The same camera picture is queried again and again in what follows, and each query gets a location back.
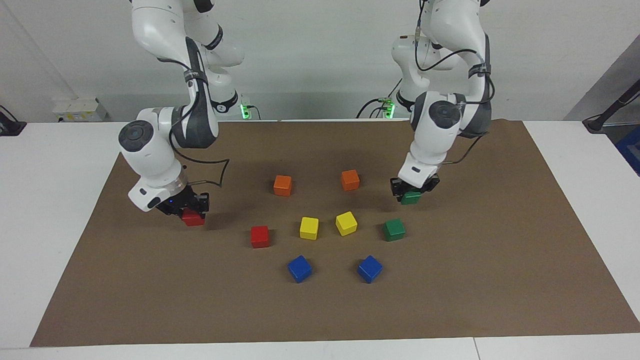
cube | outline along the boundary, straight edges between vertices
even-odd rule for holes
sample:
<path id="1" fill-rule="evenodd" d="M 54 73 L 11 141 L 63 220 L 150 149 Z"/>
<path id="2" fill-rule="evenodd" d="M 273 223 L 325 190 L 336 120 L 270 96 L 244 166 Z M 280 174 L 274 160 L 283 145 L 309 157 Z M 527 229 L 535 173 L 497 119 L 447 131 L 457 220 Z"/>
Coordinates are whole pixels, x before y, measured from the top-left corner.
<path id="1" fill-rule="evenodd" d="M 400 219 L 389 220 L 385 222 L 383 226 L 383 230 L 385 233 L 385 237 L 387 241 L 396 241 L 404 238 L 406 234 L 406 230 L 404 229 L 404 225 Z"/>
<path id="2" fill-rule="evenodd" d="M 357 190 L 360 187 L 360 177 L 356 170 L 348 170 L 342 172 L 341 177 L 342 189 L 346 192 Z"/>
<path id="3" fill-rule="evenodd" d="M 338 228 L 338 231 L 340 231 L 340 235 L 347 236 L 356 232 L 358 229 L 358 222 L 353 216 L 353 213 L 348 211 L 347 213 L 338 215 L 335 218 L 335 226 Z"/>
<path id="4" fill-rule="evenodd" d="M 422 197 L 422 194 L 420 192 L 408 192 L 402 197 L 400 204 L 415 205 L 418 203 L 418 201 L 420 201 L 421 197 Z"/>
<path id="5" fill-rule="evenodd" d="M 311 264 L 302 255 L 291 261 L 287 267 L 289 268 L 289 273 L 298 284 L 311 275 Z"/>
<path id="6" fill-rule="evenodd" d="M 358 274 L 362 276 L 367 284 L 372 283 L 380 275 L 380 272 L 382 272 L 382 264 L 371 255 L 358 266 Z"/>
<path id="7" fill-rule="evenodd" d="M 182 221 L 187 226 L 203 226 L 204 218 L 200 216 L 197 211 L 186 208 L 182 210 L 182 216 L 180 216 Z"/>
<path id="8" fill-rule="evenodd" d="M 318 227 L 320 227 L 319 219 L 303 217 L 302 222 L 300 223 L 300 238 L 306 240 L 317 240 Z"/>
<path id="9" fill-rule="evenodd" d="M 291 196 L 292 184 L 291 176 L 278 175 L 273 182 L 273 193 L 278 196 Z"/>
<path id="10" fill-rule="evenodd" d="M 251 228 L 251 246 L 254 249 L 271 246 L 268 226 L 254 226 Z"/>

green led light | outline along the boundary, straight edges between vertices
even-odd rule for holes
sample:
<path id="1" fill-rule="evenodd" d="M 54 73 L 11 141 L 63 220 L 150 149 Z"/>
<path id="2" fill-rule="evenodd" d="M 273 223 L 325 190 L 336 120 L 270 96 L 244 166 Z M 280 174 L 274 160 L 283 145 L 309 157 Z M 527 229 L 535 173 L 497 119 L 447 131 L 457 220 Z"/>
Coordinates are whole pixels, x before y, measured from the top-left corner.
<path id="1" fill-rule="evenodd" d="M 240 104 L 240 111 L 242 112 L 243 120 L 251 118 L 251 111 L 244 104 Z"/>
<path id="2" fill-rule="evenodd" d="M 396 112 L 396 104 L 391 103 L 391 107 L 387 108 L 385 110 L 385 117 L 387 119 L 392 119 L 394 118 L 394 113 Z"/>

red block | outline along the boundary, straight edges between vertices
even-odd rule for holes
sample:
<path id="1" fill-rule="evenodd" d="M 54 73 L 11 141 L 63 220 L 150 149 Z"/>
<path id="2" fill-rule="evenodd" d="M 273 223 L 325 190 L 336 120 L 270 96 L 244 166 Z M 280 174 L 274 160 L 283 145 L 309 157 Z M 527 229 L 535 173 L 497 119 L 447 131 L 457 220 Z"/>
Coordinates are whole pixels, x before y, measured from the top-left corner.
<path id="1" fill-rule="evenodd" d="M 251 228 L 251 246 L 254 249 L 271 246 L 268 226 L 254 226 Z"/>
<path id="2" fill-rule="evenodd" d="M 203 226 L 204 219 L 198 214 L 196 211 L 193 211 L 189 208 L 182 210 L 182 221 L 187 226 Z"/>

yellow block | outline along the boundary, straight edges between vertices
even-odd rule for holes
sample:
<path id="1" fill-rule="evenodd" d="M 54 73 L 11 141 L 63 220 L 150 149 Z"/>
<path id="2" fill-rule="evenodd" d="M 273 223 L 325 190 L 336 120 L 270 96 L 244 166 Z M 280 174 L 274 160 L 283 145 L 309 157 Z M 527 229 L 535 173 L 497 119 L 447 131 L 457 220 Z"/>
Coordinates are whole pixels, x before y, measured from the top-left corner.
<path id="1" fill-rule="evenodd" d="M 320 220 L 316 218 L 302 218 L 302 223 L 300 224 L 300 238 L 306 240 L 317 240 L 319 226 Z"/>
<path id="2" fill-rule="evenodd" d="M 358 222 L 353 216 L 353 213 L 349 211 L 335 218 L 335 226 L 338 228 L 338 231 L 340 231 L 340 235 L 347 236 L 356 232 Z"/>

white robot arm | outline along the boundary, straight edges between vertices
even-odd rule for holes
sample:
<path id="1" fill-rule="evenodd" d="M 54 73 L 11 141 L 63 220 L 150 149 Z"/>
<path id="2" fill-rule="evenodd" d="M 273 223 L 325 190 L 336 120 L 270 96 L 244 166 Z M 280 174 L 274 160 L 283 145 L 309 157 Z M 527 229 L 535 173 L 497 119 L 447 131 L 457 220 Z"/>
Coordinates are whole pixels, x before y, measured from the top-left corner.
<path id="1" fill-rule="evenodd" d="M 429 192 L 440 182 L 437 172 L 457 136 L 477 138 L 491 124 L 489 38 L 478 16 L 488 1 L 425 0 L 415 36 L 396 40 L 393 57 L 403 72 L 396 94 L 411 112 L 415 138 L 398 178 L 391 179 L 398 201 L 408 192 Z M 451 70 L 459 59 L 469 67 L 466 94 L 429 91 L 429 70 Z"/>
<path id="2" fill-rule="evenodd" d="M 183 220 L 195 213 L 204 220 L 209 196 L 194 193 L 173 148 L 205 149 L 216 141 L 216 116 L 227 113 L 239 98 L 222 67 L 240 64 L 244 54 L 212 19 L 210 0 L 131 3 L 135 39 L 159 61 L 182 67 L 190 102 L 144 109 L 122 128 L 120 150 L 140 175 L 129 198 L 143 211 L 158 208 Z"/>

